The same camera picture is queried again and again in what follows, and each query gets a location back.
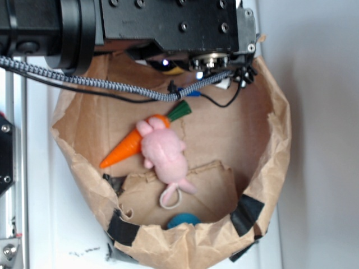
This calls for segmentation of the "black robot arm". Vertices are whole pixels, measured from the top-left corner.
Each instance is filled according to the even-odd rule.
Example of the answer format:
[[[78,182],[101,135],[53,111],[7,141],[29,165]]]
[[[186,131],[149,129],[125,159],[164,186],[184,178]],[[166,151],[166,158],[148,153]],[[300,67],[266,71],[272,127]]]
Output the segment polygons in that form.
[[[67,75],[119,51],[154,68],[229,70],[251,83],[257,39],[253,11],[239,1],[1,2],[1,54],[44,56]]]

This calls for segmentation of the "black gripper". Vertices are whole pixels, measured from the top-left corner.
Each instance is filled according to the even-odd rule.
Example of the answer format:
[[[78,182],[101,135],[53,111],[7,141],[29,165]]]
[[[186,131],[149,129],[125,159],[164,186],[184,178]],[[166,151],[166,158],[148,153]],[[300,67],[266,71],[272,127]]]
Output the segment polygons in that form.
[[[258,34],[241,1],[96,1],[96,53],[253,82]]]

